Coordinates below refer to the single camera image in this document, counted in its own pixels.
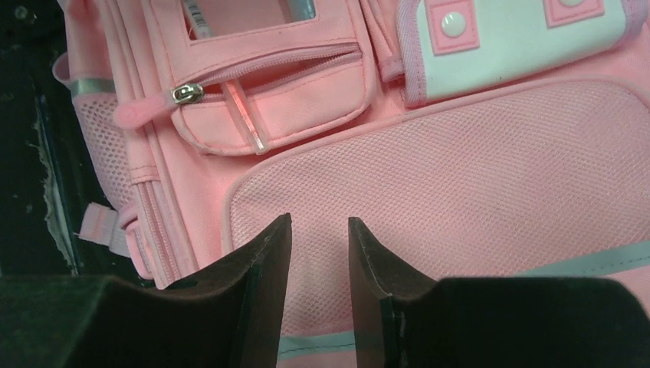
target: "pink square patch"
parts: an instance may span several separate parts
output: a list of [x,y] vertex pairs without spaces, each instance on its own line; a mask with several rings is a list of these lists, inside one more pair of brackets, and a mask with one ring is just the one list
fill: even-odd
[[433,54],[444,55],[481,46],[474,0],[425,0]]
[[544,0],[549,28],[605,14],[602,0]]

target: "mint green stripe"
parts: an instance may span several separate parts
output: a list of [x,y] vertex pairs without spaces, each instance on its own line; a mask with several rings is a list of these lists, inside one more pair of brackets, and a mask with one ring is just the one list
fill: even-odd
[[518,276],[606,276],[650,266],[650,241],[567,259],[525,271]]
[[282,337],[277,360],[286,360],[304,355],[339,353],[354,350],[354,332],[332,333],[314,337]]
[[114,94],[115,83],[111,79],[87,78],[80,79],[70,84],[72,97],[82,94]]

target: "backpack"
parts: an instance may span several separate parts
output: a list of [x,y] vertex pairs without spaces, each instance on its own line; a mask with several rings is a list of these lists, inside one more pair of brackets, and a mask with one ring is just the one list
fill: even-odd
[[278,215],[278,366],[355,366],[347,218],[430,278],[578,275],[650,306],[647,0],[59,0],[54,65],[165,288]]

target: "clear plastic window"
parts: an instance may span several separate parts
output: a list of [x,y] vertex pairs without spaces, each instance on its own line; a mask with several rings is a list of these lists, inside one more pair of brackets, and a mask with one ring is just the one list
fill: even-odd
[[182,0],[192,40],[307,21],[314,0]]

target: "mesh panel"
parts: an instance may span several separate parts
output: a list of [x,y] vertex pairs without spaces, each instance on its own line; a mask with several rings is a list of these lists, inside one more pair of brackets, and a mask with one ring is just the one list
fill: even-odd
[[605,82],[541,87],[266,167],[231,205],[235,246],[294,220],[283,334],[352,328],[349,216],[432,278],[513,274],[650,238],[650,117]]
[[74,100],[81,130],[97,179],[110,204],[120,209],[131,199],[130,177],[122,133],[113,125],[115,94],[92,94]]

